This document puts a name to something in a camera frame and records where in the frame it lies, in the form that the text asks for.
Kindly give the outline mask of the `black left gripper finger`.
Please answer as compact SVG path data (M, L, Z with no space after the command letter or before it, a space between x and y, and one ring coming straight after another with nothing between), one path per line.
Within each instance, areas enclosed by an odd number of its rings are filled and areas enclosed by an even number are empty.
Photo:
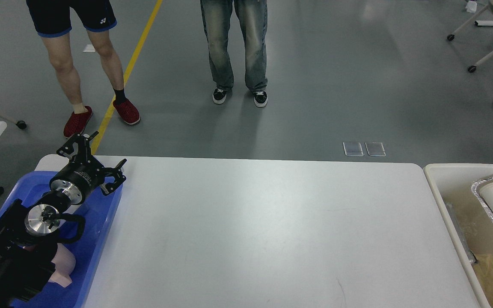
M90 142L98 135L94 131L91 135L75 134L67 139L67 142L57 149L56 154L69 159L64 168L75 165L100 168L100 162L92 155Z
M122 159L115 167L103 167L100 169L102 183L100 189L103 195L110 195L116 191L127 179L123 174L123 166L127 159Z

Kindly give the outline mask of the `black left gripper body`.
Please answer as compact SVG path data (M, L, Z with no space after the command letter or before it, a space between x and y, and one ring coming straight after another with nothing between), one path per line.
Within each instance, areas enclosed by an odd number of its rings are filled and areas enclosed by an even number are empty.
M82 204L102 184L100 163L69 163L50 180L50 189L63 193L71 205Z

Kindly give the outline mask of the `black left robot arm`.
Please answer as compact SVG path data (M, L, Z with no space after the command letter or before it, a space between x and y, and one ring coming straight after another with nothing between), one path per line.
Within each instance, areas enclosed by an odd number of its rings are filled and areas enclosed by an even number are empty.
M0 308L80 308L121 199L123 166L91 153L97 135L76 134L59 172L22 177L0 212Z

